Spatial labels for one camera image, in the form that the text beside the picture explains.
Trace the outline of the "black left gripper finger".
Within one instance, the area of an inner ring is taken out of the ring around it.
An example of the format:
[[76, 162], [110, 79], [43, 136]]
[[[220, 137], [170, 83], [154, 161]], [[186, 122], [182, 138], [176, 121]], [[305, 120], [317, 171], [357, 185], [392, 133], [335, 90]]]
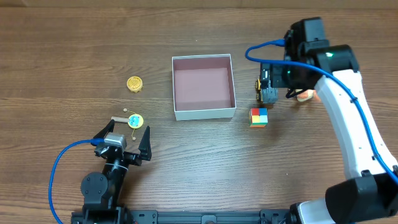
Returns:
[[99, 133], [97, 133], [93, 139], [104, 139], [108, 133], [112, 133], [114, 130], [115, 121], [112, 119]]
[[152, 150], [150, 146], [150, 127], [147, 126], [142, 139], [140, 141], [138, 150], [140, 151], [140, 157], [144, 161], [150, 161], [152, 159]]

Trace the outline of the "yellow round ridged toy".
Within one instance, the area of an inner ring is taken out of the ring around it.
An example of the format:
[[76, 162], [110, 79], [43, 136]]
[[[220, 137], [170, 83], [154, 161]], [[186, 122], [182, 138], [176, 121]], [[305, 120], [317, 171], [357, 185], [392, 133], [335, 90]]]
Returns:
[[132, 76], [127, 79], [126, 85], [131, 92], [137, 93], [142, 90], [143, 81], [138, 76]]

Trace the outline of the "cream plush animal toy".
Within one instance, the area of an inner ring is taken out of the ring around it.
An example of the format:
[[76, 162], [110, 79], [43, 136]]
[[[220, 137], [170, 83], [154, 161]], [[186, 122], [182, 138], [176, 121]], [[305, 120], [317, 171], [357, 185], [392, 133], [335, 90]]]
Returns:
[[304, 102], [308, 100], [314, 100], [314, 101], [321, 101], [320, 97], [318, 96], [317, 92], [315, 90], [306, 90], [296, 96], [296, 99], [299, 102]]

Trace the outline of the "yellow and grey toy truck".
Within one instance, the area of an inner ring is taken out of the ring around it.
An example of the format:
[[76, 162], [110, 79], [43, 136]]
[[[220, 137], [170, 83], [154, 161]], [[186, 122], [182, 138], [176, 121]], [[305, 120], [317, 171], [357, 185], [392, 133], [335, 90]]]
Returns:
[[260, 79], [255, 82], [256, 100], [264, 104], [274, 104], [279, 99], [279, 90], [271, 87], [271, 82], [262, 84]]

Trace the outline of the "multicoloured puzzle cube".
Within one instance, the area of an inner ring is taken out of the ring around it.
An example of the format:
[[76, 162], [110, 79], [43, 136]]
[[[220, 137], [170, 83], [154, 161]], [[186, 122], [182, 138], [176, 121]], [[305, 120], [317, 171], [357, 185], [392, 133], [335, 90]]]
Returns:
[[265, 127], [268, 124], [267, 108], [251, 108], [249, 119], [251, 128]]

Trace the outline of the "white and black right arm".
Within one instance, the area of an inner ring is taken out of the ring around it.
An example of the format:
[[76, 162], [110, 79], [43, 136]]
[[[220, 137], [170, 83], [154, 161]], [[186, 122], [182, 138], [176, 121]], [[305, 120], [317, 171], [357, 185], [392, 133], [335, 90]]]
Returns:
[[324, 104], [340, 144], [345, 181], [325, 196], [293, 204], [285, 223], [357, 223], [397, 214], [397, 160], [377, 129], [367, 104], [358, 61], [348, 45], [332, 46], [319, 17], [291, 25], [276, 45], [284, 59], [262, 60], [257, 99], [275, 103], [313, 90]]

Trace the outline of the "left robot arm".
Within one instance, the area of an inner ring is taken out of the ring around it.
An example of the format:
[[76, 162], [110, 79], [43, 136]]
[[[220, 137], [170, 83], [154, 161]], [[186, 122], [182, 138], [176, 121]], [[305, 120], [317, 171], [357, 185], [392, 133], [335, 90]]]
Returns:
[[93, 137], [91, 145], [95, 147], [95, 156], [103, 158], [105, 164], [101, 172], [92, 172], [82, 180], [84, 204], [82, 212], [72, 214], [72, 224], [135, 222], [130, 209], [119, 204], [119, 195], [129, 166], [140, 166], [142, 161], [152, 158], [150, 127], [144, 131], [137, 154], [126, 150], [126, 138], [113, 132], [114, 125], [112, 119]]

